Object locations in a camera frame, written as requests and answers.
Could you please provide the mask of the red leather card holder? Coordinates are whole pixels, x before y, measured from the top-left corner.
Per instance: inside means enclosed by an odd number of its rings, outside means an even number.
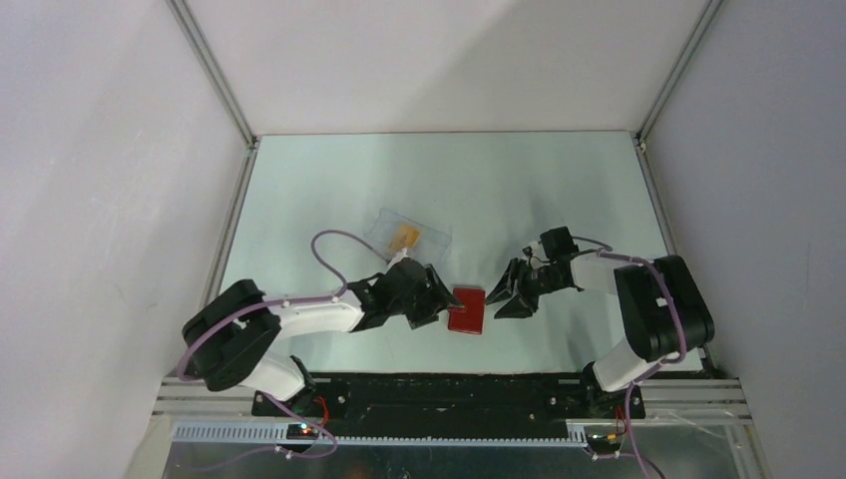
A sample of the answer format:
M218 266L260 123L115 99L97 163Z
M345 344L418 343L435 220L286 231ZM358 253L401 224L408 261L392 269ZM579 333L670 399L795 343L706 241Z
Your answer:
M452 332L481 335L483 333L486 292L479 287L456 286L453 295L461 303L451 306L447 328Z

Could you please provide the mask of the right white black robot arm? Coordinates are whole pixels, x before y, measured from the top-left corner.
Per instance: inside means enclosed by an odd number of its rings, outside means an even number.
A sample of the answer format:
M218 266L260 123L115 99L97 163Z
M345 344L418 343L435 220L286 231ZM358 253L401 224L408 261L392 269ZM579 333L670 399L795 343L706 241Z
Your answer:
M613 295L622 315L624 339L586 367L580 401L592 416L609 415L621 402L620 390L684 361L714 338L708 307L684 259L674 254L645 259L597 249L538 266L514 258L486 302L500 306L498 318L528 318L541 296L566 288Z

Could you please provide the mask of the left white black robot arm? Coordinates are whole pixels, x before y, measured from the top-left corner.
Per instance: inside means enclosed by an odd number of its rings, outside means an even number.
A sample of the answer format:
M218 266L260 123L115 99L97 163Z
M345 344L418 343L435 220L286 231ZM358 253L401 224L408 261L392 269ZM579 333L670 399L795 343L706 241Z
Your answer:
M394 316L418 328L462 306L432 265L411 257L312 297L267 300L253 280L242 279L184 325L187 350L177 375L200 380L211 392L248 387L275 399L289 414L303 415L314 405L316 386L301 359L273 351L276 343L315 333L361 332Z

